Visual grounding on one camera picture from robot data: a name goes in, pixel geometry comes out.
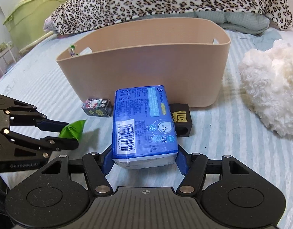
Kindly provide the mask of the white fluffy plush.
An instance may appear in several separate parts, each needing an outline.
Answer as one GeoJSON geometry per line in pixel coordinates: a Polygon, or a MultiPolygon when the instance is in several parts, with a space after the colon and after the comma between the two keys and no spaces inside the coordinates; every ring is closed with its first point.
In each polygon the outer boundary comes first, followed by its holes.
{"type": "Polygon", "coordinates": [[[262,123],[280,136],[293,135],[293,46],[279,39],[266,51],[251,49],[239,72],[262,123]]]}

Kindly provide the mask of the blue tissue pack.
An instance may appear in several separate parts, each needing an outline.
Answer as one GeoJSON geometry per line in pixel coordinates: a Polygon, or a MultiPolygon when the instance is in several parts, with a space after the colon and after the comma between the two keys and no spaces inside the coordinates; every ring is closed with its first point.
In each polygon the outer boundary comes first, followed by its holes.
{"type": "Polygon", "coordinates": [[[117,90],[114,99],[112,159],[124,169],[173,164],[178,143],[164,86],[117,90]]]}

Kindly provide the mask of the white small rack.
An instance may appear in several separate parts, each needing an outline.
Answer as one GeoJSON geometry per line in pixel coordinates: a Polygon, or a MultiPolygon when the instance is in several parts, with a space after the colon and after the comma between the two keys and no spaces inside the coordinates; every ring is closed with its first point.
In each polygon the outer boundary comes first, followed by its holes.
{"type": "Polygon", "coordinates": [[[0,76],[8,72],[20,60],[18,49],[9,41],[0,44],[0,76]]]}

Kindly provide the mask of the green storage cabinet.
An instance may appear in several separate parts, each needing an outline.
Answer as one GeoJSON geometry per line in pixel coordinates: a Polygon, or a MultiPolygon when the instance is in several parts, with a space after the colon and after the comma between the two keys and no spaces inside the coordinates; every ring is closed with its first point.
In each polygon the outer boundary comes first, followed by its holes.
{"type": "Polygon", "coordinates": [[[67,0],[25,0],[6,17],[3,24],[19,53],[28,51],[53,34],[43,30],[43,23],[65,1],[67,0]]]}

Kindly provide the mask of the black box gold lettering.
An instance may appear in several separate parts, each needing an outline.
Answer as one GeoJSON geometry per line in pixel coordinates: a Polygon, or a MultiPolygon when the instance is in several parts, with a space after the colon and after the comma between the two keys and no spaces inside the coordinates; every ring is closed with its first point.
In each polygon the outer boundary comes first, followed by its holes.
{"type": "Polygon", "coordinates": [[[192,118],[187,103],[169,104],[176,135],[178,138],[189,137],[192,129],[192,118]]]}

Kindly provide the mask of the light green quilt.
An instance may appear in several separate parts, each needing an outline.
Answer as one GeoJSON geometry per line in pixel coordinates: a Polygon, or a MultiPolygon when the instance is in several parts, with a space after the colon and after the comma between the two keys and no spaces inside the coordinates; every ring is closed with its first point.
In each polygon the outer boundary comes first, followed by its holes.
{"type": "Polygon", "coordinates": [[[254,14],[251,12],[221,12],[221,11],[200,11],[186,12],[183,14],[162,14],[145,15],[139,20],[158,19],[158,18],[198,18],[210,20],[225,30],[238,31],[244,34],[255,36],[271,37],[274,41],[282,39],[280,33],[270,28],[270,19],[265,15],[254,14]]]}

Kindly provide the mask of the green snack packet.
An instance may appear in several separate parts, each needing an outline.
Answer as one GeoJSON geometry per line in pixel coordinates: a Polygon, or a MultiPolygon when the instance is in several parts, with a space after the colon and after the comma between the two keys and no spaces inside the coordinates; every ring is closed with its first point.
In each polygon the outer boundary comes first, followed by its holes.
{"type": "Polygon", "coordinates": [[[80,141],[83,135],[83,129],[86,120],[78,120],[69,125],[66,125],[60,132],[59,138],[63,139],[76,139],[80,141]]]}

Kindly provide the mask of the striped light blue bedsheet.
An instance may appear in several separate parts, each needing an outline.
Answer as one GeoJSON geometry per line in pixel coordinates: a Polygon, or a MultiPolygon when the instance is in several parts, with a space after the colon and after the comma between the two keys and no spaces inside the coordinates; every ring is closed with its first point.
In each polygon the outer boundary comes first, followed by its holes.
{"type": "MultiPolygon", "coordinates": [[[[232,155],[276,185],[287,204],[279,226],[293,228],[293,136],[280,137],[264,127],[241,87],[238,69],[250,49],[269,49],[279,38],[293,45],[293,31],[270,28],[261,36],[230,31],[229,36],[231,46],[218,99],[209,108],[191,110],[191,134],[178,143],[188,152],[199,152],[210,159],[232,155]]],[[[111,118],[84,113],[56,62],[60,53],[81,38],[79,34],[46,39],[0,79],[0,94],[33,104],[50,119],[85,121],[79,147],[68,154],[72,159],[102,152],[112,142],[111,118]]]]}

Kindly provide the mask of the leopard print blanket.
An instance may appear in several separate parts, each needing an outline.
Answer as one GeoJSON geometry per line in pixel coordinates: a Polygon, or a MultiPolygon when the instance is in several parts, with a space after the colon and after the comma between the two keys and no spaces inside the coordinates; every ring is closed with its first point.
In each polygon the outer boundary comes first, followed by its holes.
{"type": "Polygon", "coordinates": [[[280,30],[292,23],[287,0],[68,0],[44,21],[59,35],[82,33],[147,15],[188,12],[242,12],[264,15],[280,30]]]}

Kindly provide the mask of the small black cartoon box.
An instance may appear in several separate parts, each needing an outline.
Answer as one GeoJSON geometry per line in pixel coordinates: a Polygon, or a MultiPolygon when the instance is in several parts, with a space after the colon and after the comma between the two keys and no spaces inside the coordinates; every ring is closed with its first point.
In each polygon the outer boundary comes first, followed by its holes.
{"type": "Polygon", "coordinates": [[[113,110],[113,106],[109,99],[100,98],[87,99],[81,108],[86,115],[95,117],[110,117],[113,110]]]}

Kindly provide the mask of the green tea leaf packet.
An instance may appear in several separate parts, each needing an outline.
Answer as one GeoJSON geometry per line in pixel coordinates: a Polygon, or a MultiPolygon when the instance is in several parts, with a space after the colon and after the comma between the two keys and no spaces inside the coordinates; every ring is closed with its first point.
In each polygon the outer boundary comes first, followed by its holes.
{"type": "Polygon", "coordinates": [[[69,54],[70,54],[71,57],[79,56],[79,53],[77,53],[76,46],[74,44],[70,45],[68,51],[69,51],[69,54]]]}

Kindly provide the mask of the beige plastic storage basket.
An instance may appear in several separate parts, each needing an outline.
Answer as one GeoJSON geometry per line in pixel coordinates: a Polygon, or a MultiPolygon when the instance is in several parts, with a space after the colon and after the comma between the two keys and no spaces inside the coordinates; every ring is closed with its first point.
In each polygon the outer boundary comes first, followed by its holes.
{"type": "Polygon", "coordinates": [[[80,100],[113,100],[122,88],[162,85],[170,103],[191,108],[218,97],[231,38],[198,18],[137,20],[100,28],[56,62],[80,100]]]}

